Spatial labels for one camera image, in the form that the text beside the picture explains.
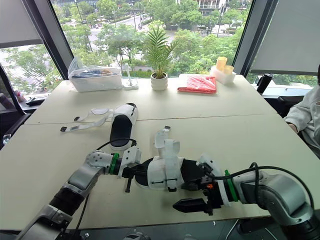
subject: white flower pot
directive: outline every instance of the white flower pot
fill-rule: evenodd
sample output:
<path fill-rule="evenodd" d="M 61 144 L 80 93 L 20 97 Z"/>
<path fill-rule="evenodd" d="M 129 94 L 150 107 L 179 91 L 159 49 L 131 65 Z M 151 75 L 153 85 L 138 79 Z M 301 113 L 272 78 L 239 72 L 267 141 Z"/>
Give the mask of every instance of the white flower pot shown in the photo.
<path fill-rule="evenodd" d="M 155 91 L 163 91 L 166 90 L 168 87 L 168 75 L 164 72 L 165 77 L 164 78 L 155 78 L 153 77 L 153 74 L 151 74 L 151 87 Z"/>

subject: green ring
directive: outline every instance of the green ring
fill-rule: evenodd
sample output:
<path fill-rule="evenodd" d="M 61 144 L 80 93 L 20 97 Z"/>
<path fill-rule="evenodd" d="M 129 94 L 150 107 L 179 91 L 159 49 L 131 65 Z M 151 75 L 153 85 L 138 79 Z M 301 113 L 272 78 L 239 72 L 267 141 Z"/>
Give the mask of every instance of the green ring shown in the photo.
<path fill-rule="evenodd" d="M 230 175 L 230 173 L 229 173 L 228 170 L 225 170 L 224 173 L 225 173 L 226 176 L 229 176 L 229 175 Z M 235 190 L 235 187 L 234 187 L 234 183 L 231 181 L 231 178 L 227 179 L 226 181 L 228 182 L 229 189 L 230 189 L 230 192 L 231 192 L 231 195 L 232 195 L 233 200 L 234 200 L 235 202 L 238 202 L 239 199 L 238 199 L 238 196 L 237 196 L 237 194 L 236 194 L 236 190 Z"/>
<path fill-rule="evenodd" d="M 110 174 L 114 174 L 114 170 L 115 170 L 115 167 L 116 167 L 116 162 L 117 162 L 119 156 L 120 155 L 117 152 L 113 155 L 111 166 L 110 166 L 110 171 L 109 171 Z"/>

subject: red plastic bag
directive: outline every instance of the red plastic bag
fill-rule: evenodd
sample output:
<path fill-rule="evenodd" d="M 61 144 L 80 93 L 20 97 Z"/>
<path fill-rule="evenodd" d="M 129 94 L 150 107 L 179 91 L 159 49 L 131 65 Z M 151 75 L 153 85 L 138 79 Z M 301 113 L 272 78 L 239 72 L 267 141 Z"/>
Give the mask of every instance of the red plastic bag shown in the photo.
<path fill-rule="evenodd" d="M 201 74 L 186 74 L 186 87 L 178 87 L 179 92 L 215 94 L 217 92 L 214 76 Z"/>

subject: white box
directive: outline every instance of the white box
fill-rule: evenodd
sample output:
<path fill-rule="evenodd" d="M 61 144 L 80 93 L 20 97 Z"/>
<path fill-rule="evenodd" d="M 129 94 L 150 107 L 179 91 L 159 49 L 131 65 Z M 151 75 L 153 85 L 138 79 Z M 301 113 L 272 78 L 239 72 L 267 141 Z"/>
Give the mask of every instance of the white box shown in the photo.
<path fill-rule="evenodd" d="M 236 75 L 237 74 L 235 72 L 232 72 L 232 74 L 225 74 L 224 72 L 218 70 L 216 66 L 212 66 L 210 71 L 210 76 L 214 76 L 215 79 L 223 85 L 233 83 Z"/>
<path fill-rule="evenodd" d="M 103 68 L 92 68 L 90 70 L 94 71 L 102 69 L 109 70 L 112 73 L 106 74 L 106 76 L 99 77 L 72 78 L 72 76 L 76 74 L 87 71 L 87 69 L 77 69 L 71 72 L 68 77 L 78 92 L 112 90 L 121 89 L 123 87 L 121 68 L 106 66 Z"/>

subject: person's hand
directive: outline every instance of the person's hand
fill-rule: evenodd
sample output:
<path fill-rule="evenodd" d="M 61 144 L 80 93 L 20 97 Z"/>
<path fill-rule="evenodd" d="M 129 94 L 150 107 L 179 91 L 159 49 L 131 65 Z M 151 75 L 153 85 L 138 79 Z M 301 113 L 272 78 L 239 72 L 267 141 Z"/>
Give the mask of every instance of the person's hand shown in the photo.
<path fill-rule="evenodd" d="M 288 125 L 296 134 L 298 133 L 298 129 L 297 129 L 296 125 L 294 125 L 292 123 L 289 123 Z"/>

